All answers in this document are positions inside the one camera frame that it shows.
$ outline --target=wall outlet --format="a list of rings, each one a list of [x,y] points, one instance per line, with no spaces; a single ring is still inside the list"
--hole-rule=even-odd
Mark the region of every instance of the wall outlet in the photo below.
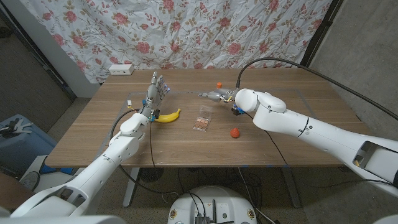
[[[111,65],[109,71],[112,75],[131,75],[134,67],[132,65]]]

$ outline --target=orange ball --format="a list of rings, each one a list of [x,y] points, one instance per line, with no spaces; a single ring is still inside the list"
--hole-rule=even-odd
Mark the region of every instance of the orange ball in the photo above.
[[[231,136],[232,136],[232,138],[239,137],[239,131],[238,131],[237,128],[234,128],[234,129],[231,130]]]

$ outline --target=wooden table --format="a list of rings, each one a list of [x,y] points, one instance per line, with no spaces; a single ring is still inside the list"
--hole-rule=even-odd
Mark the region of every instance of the wooden table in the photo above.
[[[171,92],[160,107],[161,114],[181,108],[172,123],[152,123],[152,148],[158,167],[270,167],[285,165],[264,131],[246,115],[235,116],[232,104],[214,103],[198,97],[217,82],[234,88],[239,69],[158,70]],[[126,111],[126,100],[140,108],[154,70],[136,70],[129,76],[110,76],[51,152],[51,167],[85,167],[106,149],[116,117]],[[298,68],[248,69],[241,88],[268,91],[284,100],[287,108],[348,131],[369,134],[369,129],[337,95],[328,82]],[[206,132],[193,129],[201,106],[212,109]],[[240,137],[229,132],[238,128]],[[136,155],[124,166],[152,167],[149,132]],[[271,133],[291,166],[338,166],[328,154],[284,134]]]

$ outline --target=yellow banana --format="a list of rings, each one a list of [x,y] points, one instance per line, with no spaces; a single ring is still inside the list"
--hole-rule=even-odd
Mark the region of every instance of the yellow banana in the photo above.
[[[168,115],[159,115],[158,119],[155,119],[155,121],[157,122],[161,122],[161,123],[168,123],[168,122],[172,122],[175,119],[178,118],[178,116],[180,116],[180,111],[181,109],[179,108],[177,110],[177,112],[174,112],[172,114],[168,114]]]

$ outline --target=floral fabric backdrop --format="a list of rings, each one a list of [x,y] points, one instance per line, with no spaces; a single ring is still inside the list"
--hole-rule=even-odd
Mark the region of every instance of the floral fabric backdrop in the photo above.
[[[300,62],[331,0],[20,0],[92,83],[135,69]],[[276,62],[254,67],[284,67]]]

